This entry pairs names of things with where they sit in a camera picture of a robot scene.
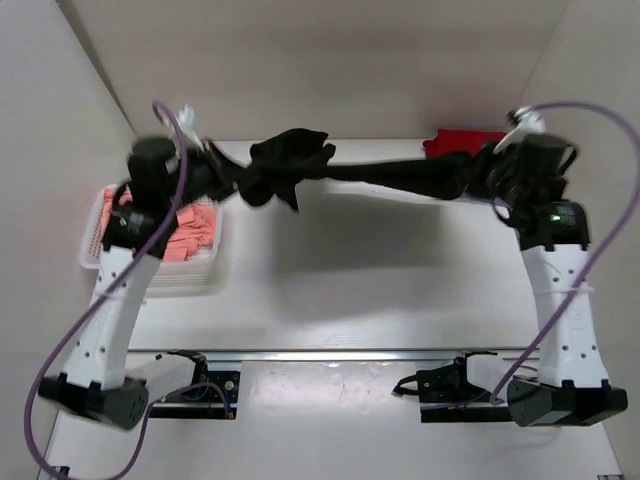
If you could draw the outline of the black t shirt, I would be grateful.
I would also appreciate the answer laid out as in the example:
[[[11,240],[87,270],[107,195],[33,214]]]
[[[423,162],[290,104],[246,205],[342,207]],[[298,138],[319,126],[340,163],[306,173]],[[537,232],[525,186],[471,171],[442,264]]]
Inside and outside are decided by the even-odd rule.
[[[250,147],[246,166],[227,157],[213,141],[208,150],[226,158],[235,192],[252,207],[262,207],[276,198],[291,210],[299,210],[297,185],[303,181],[334,180],[366,183],[397,191],[455,200],[472,189],[475,155],[453,152],[427,158],[377,163],[333,164],[337,147],[328,134],[305,128],[287,130]]]

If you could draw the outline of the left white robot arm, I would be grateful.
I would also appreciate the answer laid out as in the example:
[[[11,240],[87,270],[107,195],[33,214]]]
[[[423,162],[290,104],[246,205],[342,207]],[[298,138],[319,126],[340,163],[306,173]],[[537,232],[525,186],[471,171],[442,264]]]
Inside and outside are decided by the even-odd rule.
[[[183,153],[166,137],[134,143],[130,178],[112,197],[91,305],[68,336],[74,345],[61,371],[37,381],[40,399],[131,430],[156,401],[213,389],[205,357],[195,351],[170,350],[132,370],[126,357],[147,289],[178,227],[177,208],[233,194],[230,164],[211,141]]]

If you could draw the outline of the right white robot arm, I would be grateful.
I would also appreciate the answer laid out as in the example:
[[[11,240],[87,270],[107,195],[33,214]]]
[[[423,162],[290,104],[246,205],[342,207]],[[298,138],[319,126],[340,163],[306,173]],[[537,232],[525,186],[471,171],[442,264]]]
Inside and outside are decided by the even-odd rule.
[[[472,360],[448,376],[449,391],[471,400],[484,388],[506,403],[521,427],[591,426],[628,407],[601,359],[593,323],[586,267],[594,259],[582,205],[564,195],[565,173],[578,148],[547,133],[510,133],[484,147],[469,185],[471,194],[503,202],[500,221],[517,237],[534,295],[539,352],[537,373]]]

